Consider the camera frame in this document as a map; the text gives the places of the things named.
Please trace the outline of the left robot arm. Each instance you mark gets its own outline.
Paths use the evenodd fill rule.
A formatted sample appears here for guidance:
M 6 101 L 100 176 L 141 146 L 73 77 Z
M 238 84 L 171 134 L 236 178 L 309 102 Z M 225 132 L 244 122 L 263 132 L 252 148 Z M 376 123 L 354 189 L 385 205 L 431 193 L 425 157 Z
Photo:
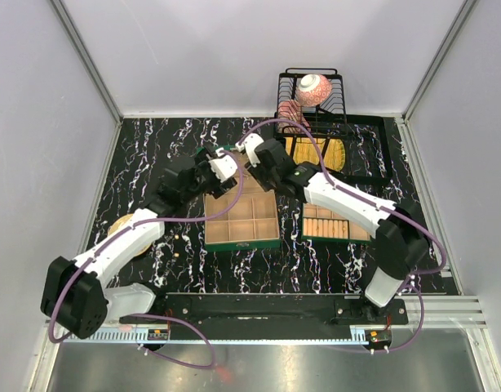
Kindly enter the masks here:
M 168 223 L 180 223 L 176 214 L 203 194 L 219 197 L 243 170 L 234 154 L 219 149 L 181 157 L 162 171 L 157 188 L 135 210 L 132 217 L 113 234 L 82 254 L 68 260 L 62 256 L 47 270 L 41 311 L 49 317 L 48 333 L 54 343 L 55 326 L 64 327 L 80 339 L 94 334 L 104 323 L 138 314 L 147 323 L 165 315 L 166 304 L 141 283 L 110 288 L 109 282 L 129 261 L 162 237 Z

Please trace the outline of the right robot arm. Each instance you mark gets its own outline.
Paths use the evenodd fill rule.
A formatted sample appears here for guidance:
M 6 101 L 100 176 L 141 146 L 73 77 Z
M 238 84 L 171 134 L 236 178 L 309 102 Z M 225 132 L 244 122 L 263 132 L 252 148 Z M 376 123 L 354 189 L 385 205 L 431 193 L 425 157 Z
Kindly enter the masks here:
M 376 270 L 364 289 L 360 314 L 373 324 L 386 318 L 388 303 L 428 254 L 429 241 L 410 223 L 412 210 L 347 185 L 315 164 L 295 163 L 278 140 L 251 134 L 238 148 L 249 159 L 246 170 L 265 191 L 335 212 L 370 235 Z

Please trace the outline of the small green jewelry tray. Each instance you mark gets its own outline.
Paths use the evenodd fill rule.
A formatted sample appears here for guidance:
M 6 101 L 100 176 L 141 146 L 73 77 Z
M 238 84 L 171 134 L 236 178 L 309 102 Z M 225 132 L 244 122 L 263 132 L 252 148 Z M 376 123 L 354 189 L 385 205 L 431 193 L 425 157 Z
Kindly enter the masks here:
M 309 203 L 303 205 L 302 238 L 346 243 L 368 243 L 371 240 L 371 236 L 358 224 Z

